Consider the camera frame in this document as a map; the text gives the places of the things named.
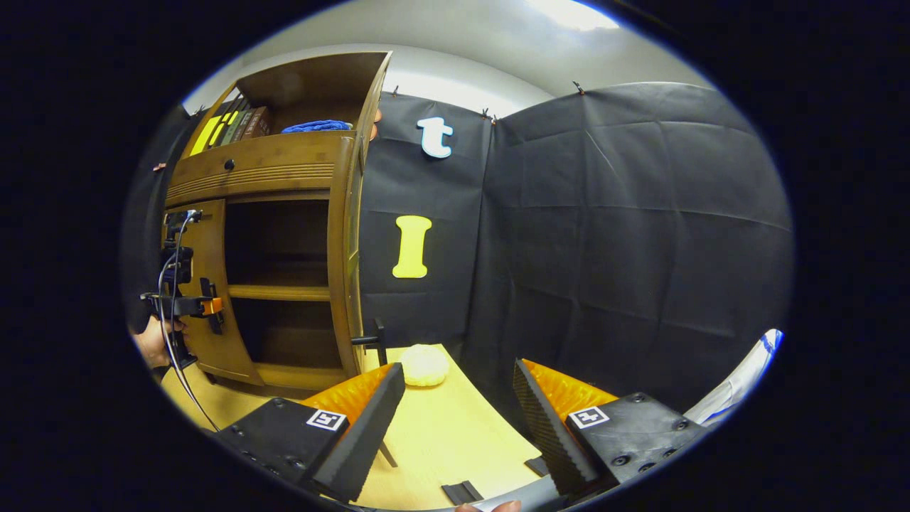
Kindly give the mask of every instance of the blue cloth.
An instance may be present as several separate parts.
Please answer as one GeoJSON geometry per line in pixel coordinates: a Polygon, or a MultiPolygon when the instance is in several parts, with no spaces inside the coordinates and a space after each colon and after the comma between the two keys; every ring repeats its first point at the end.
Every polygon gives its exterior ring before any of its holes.
{"type": "Polygon", "coordinates": [[[350,129],[348,123],[344,121],[335,121],[326,119],[324,121],[310,121],[302,125],[294,125],[281,130],[281,133],[297,133],[300,131],[326,131],[332,129],[350,129]]]}

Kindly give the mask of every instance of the wooden table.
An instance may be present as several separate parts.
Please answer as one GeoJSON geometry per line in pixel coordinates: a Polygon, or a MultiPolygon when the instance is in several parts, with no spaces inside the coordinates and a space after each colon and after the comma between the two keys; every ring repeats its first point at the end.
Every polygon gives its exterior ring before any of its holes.
{"type": "MultiPolygon", "coordinates": [[[[491,498],[539,479],[524,461],[541,452],[493,409],[442,345],[434,346],[449,359],[449,375],[432,387],[406,387],[385,437],[398,467],[377,454],[355,505],[397,510],[452,507],[442,491],[444,485],[469,480],[484,498],[491,498]]],[[[389,362],[398,361],[404,350],[388,349],[389,362]]],[[[364,371],[377,366],[376,351],[367,351],[364,371]]],[[[195,366],[186,373],[194,394],[219,428],[269,399],[211,384],[195,366]]],[[[162,385],[181,410],[206,427],[173,371],[162,385]]]]}

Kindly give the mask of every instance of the human hand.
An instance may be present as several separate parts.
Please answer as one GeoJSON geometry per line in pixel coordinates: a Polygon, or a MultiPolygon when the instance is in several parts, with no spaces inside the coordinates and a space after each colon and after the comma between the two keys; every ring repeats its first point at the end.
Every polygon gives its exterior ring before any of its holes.
{"type": "MultiPolygon", "coordinates": [[[[455,508],[455,512],[481,512],[481,510],[473,505],[458,505],[455,508]]],[[[521,502],[518,500],[508,501],[499,505],[496,508],[493,508],[490,512],[521,512],[521,502]]]]}
{"type": "Polygon", "coordinates": [[[373,129],[369,133],[369,139],[373,140],[376,138],[376,135],[379,133],[379,129],[376,128],[376,123],[382,120],[382,111],[378,108],[376,109],[376,117],[373,118],[373,129]]]}
{"type": "MultiPolygon", "coordinates": [[[[183,331],[184,341],[188,338],[187,326],[181,321],[174,322],[174,328],[177,331],[183,331]]],[[[165,331],[171,332],[170,322],[165,321],[165,331]]],[[[154,315],[148,317],[146,329],[141,334],[133,334],[133,340],[146,363],[150,368],[157,366],[167,366],[170,364],[170,356],[167,354],[165,338],[161,334],[161,321],[154,315]]]]}

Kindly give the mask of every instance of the black fabric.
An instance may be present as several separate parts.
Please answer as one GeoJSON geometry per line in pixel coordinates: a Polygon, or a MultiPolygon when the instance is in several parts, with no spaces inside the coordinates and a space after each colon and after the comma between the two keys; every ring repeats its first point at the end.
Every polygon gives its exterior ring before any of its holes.
{"type": "Polygon", "coordinates": [[[490,122],[464,108],[382,93],[379,133],[370,142],[360,206],[360,301],[364,318],[381,318],[386,345],[444,343],[454,356],[467,330],[490,122]],[[453,128],[452,153],[423,152],[417,122],[441,117],[453,128]],[[427,275],[398,279],[401,232],[396,219],[432,222],[424,239],[427,275]]]}
{"type": "Polygon", "coordinates": [[[139,295],[157,288],[167,184],[200,119],[201,114],[191,117],[180,105],[168,113],[139,160],[126,197],[120,234],[120,290],[126,307],[126,324],[133,333],[146,329],[152,313],[151,306],[140,301],[139,295]],[[153,172],[159,163],[167,166],[153,172]]]}
{"type": "Polygon", "coordinates": [[[784,188],[718,92],[628,84],[500,119],[483,190],[462,369],[523,433],[516,357],[685,411],[785,330],[784,188]]]}

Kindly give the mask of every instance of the book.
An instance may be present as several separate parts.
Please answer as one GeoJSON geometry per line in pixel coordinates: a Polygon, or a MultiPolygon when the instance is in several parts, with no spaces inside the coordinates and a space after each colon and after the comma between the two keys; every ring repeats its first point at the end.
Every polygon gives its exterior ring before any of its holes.
{"type": "Polygon", "coordinates": [[[247,101],[243,100],[237,107],[237,110],[231,114],[230,119],[227,121],[227,128],[225,128],[225,134],[221,137],[221,140],[218,142],[219,146],[224,146],[230,144],[234,141],[234,134],[237,133],[238,125],[240,124],[240,119],[243,117],[243,113],[247,110],[247,101]]]}
{"type": "Polygon", "coordinates": [[[228,133],[228,126],[237,120],[238,107],[245,101],[243,95],[237,94],[237,97],[227,105],[225,114],[221,117],[221,122],[215,127],[215,133],[212,134],[212,138],[208,141],[208,148],[216,148],[221,145],[221,141],[228,133]]]}
{"type": "Polygon", "coordinates": [[[259,107],[253,112],[253,117],[250,118],[247,129],[244,130],[243,137],[241,137],[240,140],[262,137],[268,135],[270,132],[271,116],[268,112],[268,107],[259,107]]]}
{"type": "Polygon", "coordinates": [[[243,137],[243,132],[246,131],[249,120],[253,117],[254,110],[254,108],[247,108],[243,111],[240,117],[240,121],[237,123],[237,130],[234,132],[234,137],[231,139],[231,142],[237,142],[241,137],[243,137]]]}
{"type": "Polygon", "coordinates": [[[193,149],[189,152],[189,156],[196,155],[197,153],[200,153],[203,150],[209,148],[208,143],[214,142],[213,135],[221,135],[220,130],[218,130],[218,126],[224,120],[225,114],[230,112],[228,109],[231,107],[231,103],[233,102],[222,103],[218,106],[218,108],[215,110],[215,114],[209,118],[209,120],[206,122],[206,125],[199,132],[199,136],[193,142],[193,149]]]}

